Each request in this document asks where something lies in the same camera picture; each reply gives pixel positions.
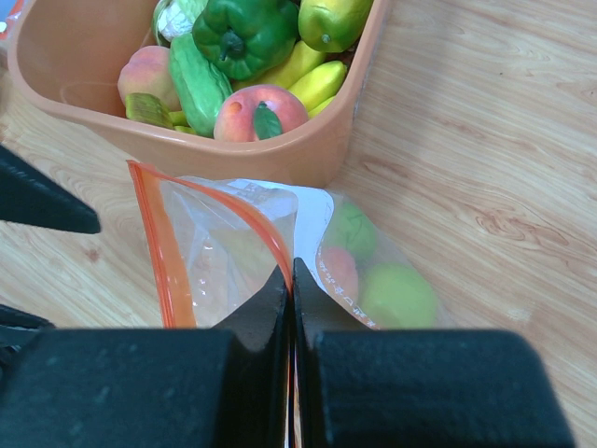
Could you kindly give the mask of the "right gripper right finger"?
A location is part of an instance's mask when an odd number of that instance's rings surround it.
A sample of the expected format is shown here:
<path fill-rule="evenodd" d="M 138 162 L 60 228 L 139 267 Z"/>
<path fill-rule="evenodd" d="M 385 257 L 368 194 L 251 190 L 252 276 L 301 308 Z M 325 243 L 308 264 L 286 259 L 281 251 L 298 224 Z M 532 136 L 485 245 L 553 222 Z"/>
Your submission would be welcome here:
<path fill-rule="evenodd" d="M 369 329 L 294 262 L 306 447 L 572 447 L 544 364 L 496 329 Z"/>

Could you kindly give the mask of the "green fake bell pepper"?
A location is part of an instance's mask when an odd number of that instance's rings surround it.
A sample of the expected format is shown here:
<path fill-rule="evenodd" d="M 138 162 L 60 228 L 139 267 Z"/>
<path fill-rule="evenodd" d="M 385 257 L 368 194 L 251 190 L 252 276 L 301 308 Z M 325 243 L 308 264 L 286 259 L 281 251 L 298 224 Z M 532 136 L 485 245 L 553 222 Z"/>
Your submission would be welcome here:
<path fill-rule="evenodd" d="M 211 0 L 195 20 L 198 50 L 227 77 L 244 81 L 284 62 L 299 37 L 292 1 Z"/>

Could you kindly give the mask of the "green fake apple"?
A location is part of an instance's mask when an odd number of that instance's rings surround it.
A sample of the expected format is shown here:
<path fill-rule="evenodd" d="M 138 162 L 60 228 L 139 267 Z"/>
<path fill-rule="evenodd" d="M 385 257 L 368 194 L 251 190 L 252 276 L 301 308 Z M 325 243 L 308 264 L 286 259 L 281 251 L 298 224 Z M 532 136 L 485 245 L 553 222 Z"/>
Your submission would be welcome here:
<path fill-rule="evenodd" d="M 377 248 L 377 230 L 359 207 L 342 202 L 326 229 L 324 245 L 343 248 L 356 260 L 364 261 Z"/>
<path fill-rule="evenodd" d="M 414 268 L 384 263 L 368 269 L 360 306 L 381 329 L 423 329 L 436 324 L 438 298 Z"/>

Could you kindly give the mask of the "clear zip bag orange seal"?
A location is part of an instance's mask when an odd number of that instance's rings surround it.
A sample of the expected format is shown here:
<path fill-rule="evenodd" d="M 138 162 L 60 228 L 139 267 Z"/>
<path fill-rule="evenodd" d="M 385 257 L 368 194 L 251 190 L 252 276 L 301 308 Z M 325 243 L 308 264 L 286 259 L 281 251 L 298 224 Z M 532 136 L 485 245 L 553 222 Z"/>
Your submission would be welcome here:
<path fill-rule="evenodd" d="M 294 262 L 303 260 L 327 294 L 317 271 L 318 253 L 330 247 L 324 238 L 335 209 L 351 201 L 322 189 L 266 181 L 171 177 L 139 162 L 131 162 L 129 170 L 167 328 L 213 328 L 253 297 L 272 272 L 281 272 L 287 290 L 286 432 L 281 447 L 303 445 L 293 329 Z M 388 330 L 378 327 L 360 306 L 366 272 L 384 263 L 414 267 L 376 230 L 374 254 L 364 261 L 354 259 L 357 303 L 346 306 L 331 298 L 367 328 Z"/>

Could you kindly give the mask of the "zip bag with banana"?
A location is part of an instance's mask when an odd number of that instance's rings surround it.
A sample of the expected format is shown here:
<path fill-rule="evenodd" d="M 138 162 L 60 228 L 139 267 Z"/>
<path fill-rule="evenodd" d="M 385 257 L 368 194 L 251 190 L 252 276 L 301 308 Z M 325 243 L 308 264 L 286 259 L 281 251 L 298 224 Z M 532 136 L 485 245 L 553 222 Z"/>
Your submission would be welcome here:
<path fill-rule="evenodd" d="M 0 36 L 7 40 L 17 23 L 26 0 L 0 0 Z"/>

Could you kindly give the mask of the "fake peach in bag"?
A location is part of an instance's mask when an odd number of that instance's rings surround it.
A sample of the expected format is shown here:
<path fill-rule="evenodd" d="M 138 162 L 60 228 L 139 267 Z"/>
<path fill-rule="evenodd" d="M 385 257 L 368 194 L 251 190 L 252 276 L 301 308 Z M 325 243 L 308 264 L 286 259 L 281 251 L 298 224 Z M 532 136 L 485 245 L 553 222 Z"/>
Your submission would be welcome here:
<path fill-rule="evenodd" d="M 357 303 L 359 277 L 354 257 L 349 251 L 337 246 L 321 248 L 317 271 L 330 297 L 346 306 Z"/>

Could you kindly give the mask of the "fake peach left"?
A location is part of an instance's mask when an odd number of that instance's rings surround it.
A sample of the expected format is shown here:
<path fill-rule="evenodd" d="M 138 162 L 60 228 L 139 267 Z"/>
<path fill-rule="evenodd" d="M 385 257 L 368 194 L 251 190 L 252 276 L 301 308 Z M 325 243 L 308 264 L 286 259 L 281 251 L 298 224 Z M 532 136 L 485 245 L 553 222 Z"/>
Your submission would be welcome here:
<path fill-rule="evenodd" d="M 122 103 L 130 93 L 150 93 L 158 97 L 171 111 L 181 105 L 169 71 L 170 50 L 161 46 L 146 46 L 137 50 L 121 69 L 118 92 Z"/>

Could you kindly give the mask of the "green fake cucumber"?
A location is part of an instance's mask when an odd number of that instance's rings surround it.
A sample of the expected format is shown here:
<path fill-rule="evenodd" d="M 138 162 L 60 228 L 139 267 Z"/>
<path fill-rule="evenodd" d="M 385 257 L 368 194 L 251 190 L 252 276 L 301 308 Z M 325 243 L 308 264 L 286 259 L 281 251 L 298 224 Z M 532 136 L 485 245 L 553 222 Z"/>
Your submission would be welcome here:
<path fill-rule="evenodd" d="M 171 42 L 169 70 L 187 123 L 212 138 L 220 108 L 232 95 L 229 79 L 196 48 L 191 33 Z"/>

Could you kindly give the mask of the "yellow orange fake mango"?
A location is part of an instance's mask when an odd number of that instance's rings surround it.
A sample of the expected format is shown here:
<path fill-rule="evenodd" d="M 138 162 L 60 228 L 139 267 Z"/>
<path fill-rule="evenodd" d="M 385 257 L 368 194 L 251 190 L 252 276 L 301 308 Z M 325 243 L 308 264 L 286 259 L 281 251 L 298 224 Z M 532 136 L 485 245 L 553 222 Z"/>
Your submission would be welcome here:
<path fill-rule="evenodd" d="M 302 1 L 299 35 L 312 49 L 342 53 L 361 36 L 372 5 L 372 0 Z"/>

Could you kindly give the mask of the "fake peach right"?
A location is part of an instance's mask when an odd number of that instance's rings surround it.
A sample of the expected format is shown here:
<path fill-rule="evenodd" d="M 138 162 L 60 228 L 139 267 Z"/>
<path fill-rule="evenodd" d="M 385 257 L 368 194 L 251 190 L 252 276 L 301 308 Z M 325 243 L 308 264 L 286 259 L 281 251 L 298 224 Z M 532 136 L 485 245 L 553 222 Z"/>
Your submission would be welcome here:
<path fill-rule="evenodd" d="M 288 133 L 308 121 L 302 102 L 290 91 L 260 84 L 234 92 L 220 107 L 215 140 L 247 143 Z"/>

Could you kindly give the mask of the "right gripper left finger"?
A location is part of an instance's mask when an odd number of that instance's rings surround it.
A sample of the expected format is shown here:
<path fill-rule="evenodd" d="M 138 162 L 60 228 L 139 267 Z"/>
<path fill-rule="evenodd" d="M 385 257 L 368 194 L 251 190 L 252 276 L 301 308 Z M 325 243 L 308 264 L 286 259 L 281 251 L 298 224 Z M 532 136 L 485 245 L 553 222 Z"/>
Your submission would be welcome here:
<path fill-rule="evenodd" d="M 210 329 L 46 329 L 1 372 L 5 447 L 281 447 L 280 271 Z"/>

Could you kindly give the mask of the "white fake cauliflower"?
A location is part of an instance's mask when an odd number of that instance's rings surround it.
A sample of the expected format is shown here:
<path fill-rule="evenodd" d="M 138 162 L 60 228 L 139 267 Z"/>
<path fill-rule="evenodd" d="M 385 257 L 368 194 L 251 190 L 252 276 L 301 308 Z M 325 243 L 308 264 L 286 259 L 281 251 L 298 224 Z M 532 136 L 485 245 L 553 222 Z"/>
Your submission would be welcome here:
<path fill-rule="evenodd" d="M 151 23 L 157 44 L 169 47 L 175 37 L 189 33 L 207 3 L 207 0 L 160 0 Z"/>

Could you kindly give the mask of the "orange plastic basket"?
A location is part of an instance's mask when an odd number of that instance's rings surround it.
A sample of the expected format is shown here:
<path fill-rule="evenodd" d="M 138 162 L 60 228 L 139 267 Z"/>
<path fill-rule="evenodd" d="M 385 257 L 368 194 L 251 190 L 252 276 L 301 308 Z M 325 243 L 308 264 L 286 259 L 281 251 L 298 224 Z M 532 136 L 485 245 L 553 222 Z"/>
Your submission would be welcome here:
<path fill-rule="evenodd" d="M 169 175 L 323 187 L 340 169 L 384 1 L 20 1 L 23 95 Z"/>

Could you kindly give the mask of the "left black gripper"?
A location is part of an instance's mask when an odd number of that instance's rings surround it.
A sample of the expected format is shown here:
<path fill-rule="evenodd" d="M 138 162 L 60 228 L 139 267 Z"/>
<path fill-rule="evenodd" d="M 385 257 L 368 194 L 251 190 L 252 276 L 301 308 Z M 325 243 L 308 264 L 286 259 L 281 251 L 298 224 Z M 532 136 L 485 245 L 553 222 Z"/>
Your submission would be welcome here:
<path fill-rule="evenodd" d="M 6 147 L 1 148 L 1 219 L 75 233 L 96 234 L 100 219 L 90 206 L 59 186 Z M 0 305 L 1 372 L 40 331 L 53 329 L 47 319 Z"/>

